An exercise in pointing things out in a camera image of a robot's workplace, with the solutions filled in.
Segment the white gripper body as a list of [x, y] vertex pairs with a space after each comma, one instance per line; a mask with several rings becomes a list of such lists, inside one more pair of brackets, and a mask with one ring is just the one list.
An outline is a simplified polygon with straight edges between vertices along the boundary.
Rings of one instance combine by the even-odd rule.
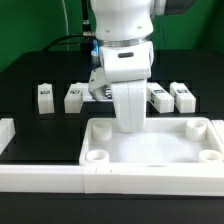
[[102, 46], [100, 60], [120, 130], [142, 129], [146, 119], [147, 79], [151, 77], [154, 60], [152, 42], [130, 47]]

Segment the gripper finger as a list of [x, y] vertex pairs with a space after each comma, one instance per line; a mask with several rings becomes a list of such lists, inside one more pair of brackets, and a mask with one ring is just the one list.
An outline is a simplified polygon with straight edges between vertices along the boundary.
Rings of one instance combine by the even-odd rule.
[[94, 100], [111, 100], [111, 89], [106, 82], [104, 70], [102, 68], [94, 69], [91, 72], [88, 91]]

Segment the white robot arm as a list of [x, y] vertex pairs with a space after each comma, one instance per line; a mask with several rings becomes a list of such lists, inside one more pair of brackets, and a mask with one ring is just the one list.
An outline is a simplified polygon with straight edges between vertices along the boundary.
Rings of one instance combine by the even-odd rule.
[[120, 129], [144, 127], [147, 79], [154, 60], [152, 20], [182, 14], [196, 0], [90, 0], [100, 62], [110, 85]]

